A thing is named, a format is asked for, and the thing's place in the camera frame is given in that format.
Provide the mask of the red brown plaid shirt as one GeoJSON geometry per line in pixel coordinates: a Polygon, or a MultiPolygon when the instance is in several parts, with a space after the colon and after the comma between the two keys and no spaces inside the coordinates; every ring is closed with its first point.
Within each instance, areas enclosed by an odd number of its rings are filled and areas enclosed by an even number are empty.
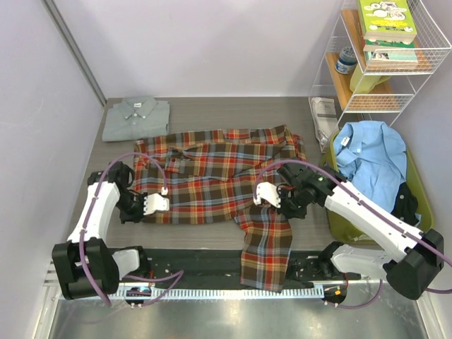
{"type": "Polygon", "coordinates": [[[280,160],[305,160],[304,141],[286,125],[267,129],[186,131],[135,142],[138,193],[166,184],[169,210],[146,223],[200,225],[233,220],[244,231],[241,284],[280,292],[292,244],[289,221],[253,200],[261,170],[280,160]]]}

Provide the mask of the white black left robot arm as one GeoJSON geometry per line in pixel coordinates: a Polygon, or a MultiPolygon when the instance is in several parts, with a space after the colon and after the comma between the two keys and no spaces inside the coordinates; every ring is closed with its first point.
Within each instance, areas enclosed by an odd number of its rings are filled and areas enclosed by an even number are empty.
{"type": "Polygon", "coordinates": [[[54,245],[52,260],[65,299],[114,294],[126,275],[136,282],[150,276],[150,264],[142,246],[111,251],[105,237],[112,213],[119,210],[122,224],[144,218],[145,194],[130,189],[134,171],[123,162],[112,165],[102,177],[88,177],[88,195],[76,228],[66,242],[54,245]]]}

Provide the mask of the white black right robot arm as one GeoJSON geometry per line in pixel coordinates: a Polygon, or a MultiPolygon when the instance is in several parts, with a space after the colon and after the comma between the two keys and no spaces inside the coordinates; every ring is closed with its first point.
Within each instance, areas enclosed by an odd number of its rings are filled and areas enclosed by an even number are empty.
{"type": "Polygon", "coordinates": [[[419,299],[451,260],[444,254],[444,238],[436,230],[426,232],[396,218],[370,201],[341,173],[324,167],[285,160],[278,174],[289,189],[277,189],[280,211],[302,218],[315,203],[341,216],[369,236],[379,249],[332,244],[319,261],[322,276],[334,279],[356,273],[386,281],[400,295],[419,299]]]}

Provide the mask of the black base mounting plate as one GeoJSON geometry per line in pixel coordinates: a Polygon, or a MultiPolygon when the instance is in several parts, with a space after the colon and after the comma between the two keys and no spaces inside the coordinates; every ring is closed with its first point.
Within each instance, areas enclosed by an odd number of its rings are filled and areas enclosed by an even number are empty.
{"type": "MultiPolygon", "coordinates": [[[[165,277],[179,270],[184,274],[178,288],[240,290],[248,288],[241,282],[240,250],[145,249],[150,264],[150,276],[165,277]]],[[[320,261],[320,251],[292,251],[288,265],[282,271],[280,284],[284,288],[301,287],[315,281],[327,283],[347,278],[358,281],[358,273],[327,271],[320,261]]]]}

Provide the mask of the folded grey shirt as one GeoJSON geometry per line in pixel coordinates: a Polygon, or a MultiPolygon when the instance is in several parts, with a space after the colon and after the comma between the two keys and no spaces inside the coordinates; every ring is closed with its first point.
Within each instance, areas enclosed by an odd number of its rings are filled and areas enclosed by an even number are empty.
{"type": "Polygon", "coordinates": [[[134,141],[169,133],[170,104],[151,96],[126,97],[107,110],[104,142],[134,141]]]}

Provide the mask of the light blue shirt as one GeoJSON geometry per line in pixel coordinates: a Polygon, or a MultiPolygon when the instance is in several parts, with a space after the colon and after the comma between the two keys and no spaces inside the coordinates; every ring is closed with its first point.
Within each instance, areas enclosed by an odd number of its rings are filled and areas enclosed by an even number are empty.
{"type": "Polygon", "coordinates": [[[406,182],[406,145],[383,121],[349,122],[333,140],[338,171],[375,204],[391,212],[406,182]]]}

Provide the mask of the clear plastic bag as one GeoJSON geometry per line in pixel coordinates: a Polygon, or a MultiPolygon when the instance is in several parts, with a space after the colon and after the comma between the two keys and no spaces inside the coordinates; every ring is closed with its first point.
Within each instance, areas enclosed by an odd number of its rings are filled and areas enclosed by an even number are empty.
{"type": "Polygon", "coordinates": [[[311,97],[309,103],[315,137],[321,152],[325,153],[330,137],[338,130],[335,101],[327,97],[311,97]]]}

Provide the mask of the black garment in basket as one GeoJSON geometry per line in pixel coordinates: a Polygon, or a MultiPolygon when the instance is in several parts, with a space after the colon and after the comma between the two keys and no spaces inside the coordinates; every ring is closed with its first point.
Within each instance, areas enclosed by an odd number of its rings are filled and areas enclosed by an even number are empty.
{"type": "Polygon", "coordinates": [[[395,204],[391,215],[397,219],[417,227],[420,224],[422,216],[417,213],[418,201],[412,194],[406,182],[399,186],[395,204]]]}

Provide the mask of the yellow green cloth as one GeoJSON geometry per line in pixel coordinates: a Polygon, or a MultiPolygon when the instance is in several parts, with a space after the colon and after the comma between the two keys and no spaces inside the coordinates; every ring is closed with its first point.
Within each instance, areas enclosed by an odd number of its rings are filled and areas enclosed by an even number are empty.
{"type": "Polygon", "coordinates": [[[350,91],[357,94],[369,94],[377,85],[380,85],[391,76],[375,76],[375,75],[364,75],[359,66],[353,71],[352,77],[350,79],[350,91]]]}

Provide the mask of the blue white jar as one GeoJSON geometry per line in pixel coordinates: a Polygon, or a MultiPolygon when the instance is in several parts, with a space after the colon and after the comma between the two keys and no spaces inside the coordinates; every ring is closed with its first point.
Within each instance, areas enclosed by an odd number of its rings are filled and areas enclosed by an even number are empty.
{"type": "Polygon", "coordinates": [[[335,69],[341,74],[350,74],[354,71],[357,65],[357,58],[352,47],[344,47],[340,50],[338,60],[335,64],[335,69]]]}

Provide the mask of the green top book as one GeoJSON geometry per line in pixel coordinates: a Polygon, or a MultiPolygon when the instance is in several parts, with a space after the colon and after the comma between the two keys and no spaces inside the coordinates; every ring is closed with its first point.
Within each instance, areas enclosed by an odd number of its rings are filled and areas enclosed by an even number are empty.
{"type": "Polygon", "coordinates": [[[356,6],[364,39],[411,43],[416,38],[417,28],[406,0],[357,0],[356,6]]]}

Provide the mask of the aluminium frame rail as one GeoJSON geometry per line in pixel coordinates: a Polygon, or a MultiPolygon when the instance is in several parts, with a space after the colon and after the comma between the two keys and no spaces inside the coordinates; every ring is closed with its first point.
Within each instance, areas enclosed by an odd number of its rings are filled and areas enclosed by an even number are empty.
{"type": "MultiPolygon", "coordinates": [[[[379,255],[374,261],[366,261],[363,270],[355,271],[354,268],[348,268],[346,273],[358,273],[361,275],[360,280],[366,277],[382,279],[393,289],[401,289],[406,293],[422,293],[428,287],[431,272],[429,271],[428,263],[419,254],[408,254],[398,263],[387,261],[386,259],[383,259],[383,263],[379,263],[381,259],[382,256],[379,255]]],[[[327,271],[339,272],[325,258],[320,257],[320,261],[327,271]]]]}

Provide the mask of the grey wall corner strip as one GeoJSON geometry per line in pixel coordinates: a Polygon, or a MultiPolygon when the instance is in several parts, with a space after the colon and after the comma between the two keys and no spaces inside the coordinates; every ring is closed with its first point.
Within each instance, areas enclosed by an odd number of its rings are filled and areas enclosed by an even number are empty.
{"type": "Polygon", "coordinates": [[[54,0],[41,0],[42,5],[46,9],[49,17],[51,18],[53,24],[55,25],[57,31],[61,35],[64,44],[69,50],[71,56],[73,57],[75,63],[79,67],[83,77],[87,81],[89,87],[91,88],[93,94],[95,95],[97,101],[102,107],[107,103],[107,98],[105,97],[94,73],[89,67],[78,43],[76,42],[69,26],[67,25],[61,11],[59,10],[56,2],[54,0]]]}

